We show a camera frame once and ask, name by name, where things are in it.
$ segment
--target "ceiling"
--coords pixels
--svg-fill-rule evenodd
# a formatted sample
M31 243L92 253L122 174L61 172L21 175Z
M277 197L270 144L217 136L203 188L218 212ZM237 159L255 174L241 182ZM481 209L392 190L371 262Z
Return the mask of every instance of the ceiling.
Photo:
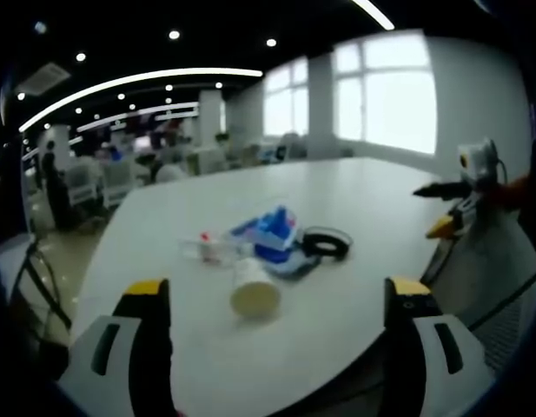
M456 36L505 47L501 27L473 0L374 0L396 29L422 28L428 35ZM57 100L97 83L153 70L227 67L267 71L298 56L315 56L340 41L382 29L350 0L270 0L217 2L64 3L58 10L24 10L6 25L10 60L5 73L11 93L7 124L16 128ZM38 34L37 22L46 25ZM177 40L168 33L178 30ZM266 40L274 38L274 48ZM86 60L79 63L76 54ZM71 77L41 96L15 97L14 88L46 63L56 63ZM45 117L46 122L82 125L94 114L112 116L138 109L195 101L198 92L223 82L229 98L257 78L244 76L178 76L125 84L87 96ZM174 85L167 92L165 85ZM118 100L117 94L126 98ZM75 114L81 107L83 113Z

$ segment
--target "paper cup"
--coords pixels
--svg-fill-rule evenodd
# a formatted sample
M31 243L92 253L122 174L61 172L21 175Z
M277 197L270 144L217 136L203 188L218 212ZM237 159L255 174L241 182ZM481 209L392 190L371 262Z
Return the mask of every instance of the paper cup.
M279 307L280 299L279 289L256 259L246 258L235 264L231 307L238 315L249 319L267 317Z

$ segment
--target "white wall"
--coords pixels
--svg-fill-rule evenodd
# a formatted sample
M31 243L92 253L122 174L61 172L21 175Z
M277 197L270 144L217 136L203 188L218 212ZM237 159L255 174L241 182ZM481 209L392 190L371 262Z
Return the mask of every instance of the white wall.
M220 133L222 93L218 89L206 89L200 92L200 144L203 146L216 145L215 135Z
M435 155L367 142L339 141L341 146L353 148L357 156L402 163L456 178L458 146L488 136L496 142L510 178L527 172L531 128L526 92L515 59L492 47L459 39L429 37L427 46L438 111ZM308 73L308 138L332 141L331 56L310 59ZM262 104L262 83L228 101L229 133L240 143L262 137Z
M49 141L54 141L56 147L54 154L56 156L56 168L64 170L70 164L70 145L69 145L69 126L63 124L54 124L49 129L45 130L38 139L38 152L40 161L46 154L46 145Z

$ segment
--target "air vent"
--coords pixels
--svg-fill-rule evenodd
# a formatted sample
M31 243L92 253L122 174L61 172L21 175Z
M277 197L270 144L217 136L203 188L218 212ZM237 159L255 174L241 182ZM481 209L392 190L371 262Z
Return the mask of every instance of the air vent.
M17 91L40 96L69 77L70 74L59 65L47 63L18 85Z

